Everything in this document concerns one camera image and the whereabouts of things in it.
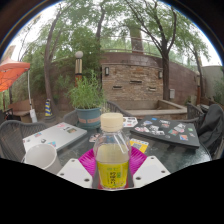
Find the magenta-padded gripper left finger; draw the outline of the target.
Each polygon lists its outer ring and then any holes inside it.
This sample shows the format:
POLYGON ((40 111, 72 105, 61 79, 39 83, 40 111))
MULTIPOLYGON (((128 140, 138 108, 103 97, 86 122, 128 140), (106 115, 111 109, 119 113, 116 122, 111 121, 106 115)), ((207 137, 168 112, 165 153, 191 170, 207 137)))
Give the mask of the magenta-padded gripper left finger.
POLYGON ((76 158, 74 153, 69 152, 60 155, 59 160, 63 165, 58 172, 59 177, 84 188, 97 186, 96 161, 92 149, 79 158, 76 158))

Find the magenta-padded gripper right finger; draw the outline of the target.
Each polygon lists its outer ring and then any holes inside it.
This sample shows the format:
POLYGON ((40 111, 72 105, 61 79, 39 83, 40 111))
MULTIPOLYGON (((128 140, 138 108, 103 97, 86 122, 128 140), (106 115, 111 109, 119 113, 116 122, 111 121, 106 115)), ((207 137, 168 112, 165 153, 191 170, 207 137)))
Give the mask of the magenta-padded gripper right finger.
POLYGON ((146 186, 170 174, 156 156, 146 156, 136 148, 132 148, 129 169, 135 188, 146 186))

